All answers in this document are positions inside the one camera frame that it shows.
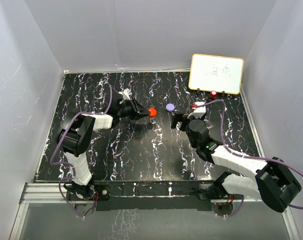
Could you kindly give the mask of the orange earbud charging case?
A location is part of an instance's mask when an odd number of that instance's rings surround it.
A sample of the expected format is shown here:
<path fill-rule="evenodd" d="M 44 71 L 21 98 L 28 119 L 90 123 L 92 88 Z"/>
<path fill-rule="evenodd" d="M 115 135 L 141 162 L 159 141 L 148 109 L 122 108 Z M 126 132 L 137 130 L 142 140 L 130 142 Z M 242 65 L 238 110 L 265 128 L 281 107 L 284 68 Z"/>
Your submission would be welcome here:
<path fill-rule="evenodd" d="M 157 116 L 157 110 L 155 108 L 151 107 L 148 109 L 148 111 L 149 111 L 149 117 L 154 118 Z"/>

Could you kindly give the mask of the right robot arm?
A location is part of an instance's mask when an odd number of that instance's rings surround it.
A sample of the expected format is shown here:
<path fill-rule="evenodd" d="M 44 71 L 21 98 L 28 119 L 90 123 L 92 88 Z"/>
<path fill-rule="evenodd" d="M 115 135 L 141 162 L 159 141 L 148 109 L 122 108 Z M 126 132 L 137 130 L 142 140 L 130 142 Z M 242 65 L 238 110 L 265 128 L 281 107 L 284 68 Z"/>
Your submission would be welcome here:
<path fill-rule="evenodd" d="M 229 169 L 210 186 L 200 185 L 197 194 L 207 199 L 248 196 L 263 201 L 276 212 L 284 212 L 302 190 L 290 169 L 275 157 L 265 161 L 226 149 L 222 142 L 210 136 L 204 119 L 203 113 L 199 116 L 175 113 L 170 126 L 174 129 L 181 124 L 180 131 L 186 132 L 191 147 L 203 161 Z"/>

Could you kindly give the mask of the lilac earbud charging case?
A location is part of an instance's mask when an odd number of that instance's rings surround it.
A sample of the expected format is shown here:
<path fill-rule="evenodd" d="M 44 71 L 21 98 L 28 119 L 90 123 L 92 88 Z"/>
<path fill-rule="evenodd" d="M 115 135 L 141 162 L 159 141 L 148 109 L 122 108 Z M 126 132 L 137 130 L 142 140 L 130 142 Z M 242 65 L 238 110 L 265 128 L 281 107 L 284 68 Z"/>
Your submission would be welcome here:
<path fill-rule="evenodd" d="M 166 106 L 165 106 L 165 109 L 166 109 L 166 111 L 167 112 L 173 112 L 174 110 L 175 110 L 175 106 L 174 106 L 174 104 L 172 104 L 172 103 L 168 103 Z"/>

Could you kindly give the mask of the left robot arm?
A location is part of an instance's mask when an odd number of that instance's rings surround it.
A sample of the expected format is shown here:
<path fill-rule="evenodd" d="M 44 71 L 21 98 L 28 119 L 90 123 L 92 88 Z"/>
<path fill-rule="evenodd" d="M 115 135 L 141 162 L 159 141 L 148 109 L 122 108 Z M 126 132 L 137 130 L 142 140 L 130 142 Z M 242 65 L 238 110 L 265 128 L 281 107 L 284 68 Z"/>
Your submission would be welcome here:
<path fill-rule="evenodd" d="M 112 129 L 121 118 L 136 121 L 156 115 L 156 109 L 147 109 L 134 98 L 111 100 L 102 113 L 67 113 L 57 133 L 55 149 L 63 151 L 72 172 L 71 186 L 65 185 L 64 188 L 81 199 L 88 200 L 94 196 L 95 187 L 91 184 L 92 174 L 86 154 L 94 131 Z"/>

